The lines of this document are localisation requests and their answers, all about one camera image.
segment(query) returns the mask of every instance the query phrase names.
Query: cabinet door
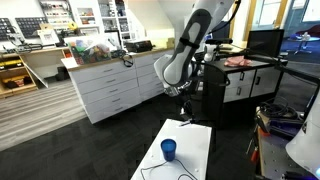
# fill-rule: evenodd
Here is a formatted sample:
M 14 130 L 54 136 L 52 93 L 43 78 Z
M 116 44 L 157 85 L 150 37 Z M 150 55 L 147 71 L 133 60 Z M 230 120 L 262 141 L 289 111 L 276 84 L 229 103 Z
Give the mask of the cabinet door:
M 280 71 L 274 67 L 258 69 L 254 80 L 251 97 L 273 93 L 280 77 Z
M 246 99 L 250 96 L 251 85 L 238 86 L 226 89 L 223 102 Z
M 255 70 L 228 74 L 228 78 L 230 79 L 230 85 L 227 86 L 226 89 L 244 85 L 252 85 L 254 73 Z

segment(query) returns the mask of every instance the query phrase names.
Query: computer monitor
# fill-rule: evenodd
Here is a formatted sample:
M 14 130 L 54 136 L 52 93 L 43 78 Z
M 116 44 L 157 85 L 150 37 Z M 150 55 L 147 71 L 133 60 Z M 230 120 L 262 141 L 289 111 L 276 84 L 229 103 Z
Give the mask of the computer monitor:
M 220 27 L 224 26 L 225 24 L 227 24 L 228 22 L 225 21 L 221 21 L 217 27 L 215 27 L 214 29 L 219 29 Z M 230 33 L 230 24 L 226 25 L 224 28 L 213 32 L 212 35 L 212 39 L 225 39 L 225 38 L 229 38 L 229 33 Z
M 250 31 L 247 48 L 254 54 L 278 57 L 283 34 L 283 29 Z

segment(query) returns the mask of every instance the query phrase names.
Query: cabinet drawer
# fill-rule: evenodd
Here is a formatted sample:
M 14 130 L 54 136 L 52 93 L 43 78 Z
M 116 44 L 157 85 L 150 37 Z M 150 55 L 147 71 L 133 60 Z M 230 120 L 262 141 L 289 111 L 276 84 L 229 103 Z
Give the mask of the cabinet drawer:
M 159 81 L 160 79 L 157 76 L 157 73 L 148 74 L 138 78 L 139 86 L 151 83 L 153 81 Z
M 80 83 L 78 84 L 78 89 L 81 94 L 85 94 L 135 78 L 137 78 L 137 72 L 135 69 L 132 69 L 130 71 L 125 71 L 118 74 L 113 74 L 110 76 L 105 76 L 102 78 Z
M 239 73 L 228 74 L 230 85 L 226 89 L 244 85 L 252 85 L 255 70 L 243 71 Z
M 226 89 L 223 102 L 230 102 L 249 98 L 251 85 Z
M 115 94 L 119 94 L 121 92 L 125 92 L 129 89 L 133 89 L 138 87 L 137 79 L 132 79 L 114 86 L 110 86 L 107 88 L 99 89 L 97 91 L 93 91 L 87 94 L 82 95 L 82 100 L 84 104 L 93 103 L 100 99 L 113 96 Z
M 104 108 L 115 106 L 117 104 L 122 104 L 125 102 L 129 102 L 132 99 L 138 98 L 140 99 L 139 88 L 134 88 L 129 91 L 116 94 L 114 96 L 101 99 L 99 101 L 93 102 L 91 104 L 86 105 L 86 110 L 89 114 L 100 111 Z
M 156 72 L 156 71 L 154 70 L 153 64 L 137 68 L 137 76 L 138 77 L 145 76 L 145 75 L 148 75 L 148 74 L 151 74 L 154 72 Z
M 163 89 L 163 84 L 160 80 L 156 80 L 156 81 L 153 81 L 152 83 L 139 86 L 139 90 L 141 94 L 156 88 Z
M 98 121 L 106 119 L 107 117 L 118 114 L 121 111 L 129 109 L 129 108 L 139 104 L 140 102 L 141 102 L 140 98 L 135 98 L 135 99 L 132 99 L 131 101 L 117 104 L 114 106 L 110 106 L 110 107 L 102 109 L 101 111 L 97 111 L 95 113 L 89 114 L 88 117 L 89 117 L 91 123 L 96 123 Z
M 152 55 L 146 55 L 142 57 L 135 58 L 135 65 L 137 68 L 154 64 L 156 60 L 152 58 Z
M 132 68 L 125 67 L 123 65 L 123 62 L 119 61 L 119 62 L 114 62 L 114 63 L 96 66 L 92 68 L 81 69 L 79 71 L 74 71 L 74 72 L 71 72 L 71 76 L 73 77 L 75 82 L 78 84 L 85 81 L 97 79 L 100 77 L 116 74 L 119 72 L 128 71 L 131 69 L 134 69 L 134 67 Z
M 160 88 L 156 88 L 156 89 L 152 89 L 150 91 L 144 92 L 140 96 L 142 101 L 146 101 L 162 93 L 163 93 L 163 88 L 160 87 Z

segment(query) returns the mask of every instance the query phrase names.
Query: white robot part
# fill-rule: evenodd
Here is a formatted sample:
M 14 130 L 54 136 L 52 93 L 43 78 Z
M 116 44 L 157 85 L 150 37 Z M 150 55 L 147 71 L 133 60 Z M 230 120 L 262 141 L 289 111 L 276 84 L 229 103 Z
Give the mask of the white robot part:
M 158 71 L 157 75 L 164 84 L 180 87 L 188 81 L 189 64 L 199 48 L 200 42 L 210 30 L 221 22 L 233 2 L 234 0 L 196 1 L 173 56 L 165 63 L 155 64 L 156 69 L 163 71 L 163 73 Z
M 215 44 L 206 44 L 205 46 L 205 52 L 206 54 L 204 55 L 204 60 L 206 62 L 210 62 L 214 59 L 215 57 L 215 49 L 217 48 L 217 45 Z
M 301 167 L 320 179 L 320 94 L 310 110 L 306 123 L 286 145 L 288 155 Z
M 154 68 L 155 68 L 155 71 L 160 79 L 160 81 L 163 83 L 163 87 L 164 87 L 164 92 L 166 94 L 168 94 L 169 96 L 171 97 L 174 97 L 174 96 L 177 96 L 179 95 L 180 91 L 179 91 L 179 88 L 176 88 L 176 87 L 172 87 L 170 86 L 168 83 L 166 83 L 166 81 L 163 79 L 164 76 L 163 76 L 163 71 L 161 68 L 159 67 L 163 67 L 164 64 L 166 64 L 170 59 L 171 59 L 172 55 L 164 55 L 164 56 L 161 56 L 155 63 L 154 63 Z M 191 64 L 188 66 L 188 75 L 191 76 L 191 73 L 192 73 L 192 66 Z

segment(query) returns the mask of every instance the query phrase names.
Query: white table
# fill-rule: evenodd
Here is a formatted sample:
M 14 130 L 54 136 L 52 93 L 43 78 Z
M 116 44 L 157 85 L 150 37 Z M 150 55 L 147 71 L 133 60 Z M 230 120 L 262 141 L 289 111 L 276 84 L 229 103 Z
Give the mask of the white table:
M 173 139 L 177 143 L 175 158 L 180 160 L 198 180 L 205 179 L 211 128 L 194 124 L 180 127 L 181 123 L 181 121 L 166 120 L 131 180 L 143 180 L 140 172 L 141 168 L 166 162 L 160 144 L 162 140 L 167 138 Z M 175 160 L 163 166 L 143 171 L 146 180 L 177 180 L 181 174 L 188 174 L 188 172 Z M 183 176 L 180 180 L 190 180 L 190 178 Z

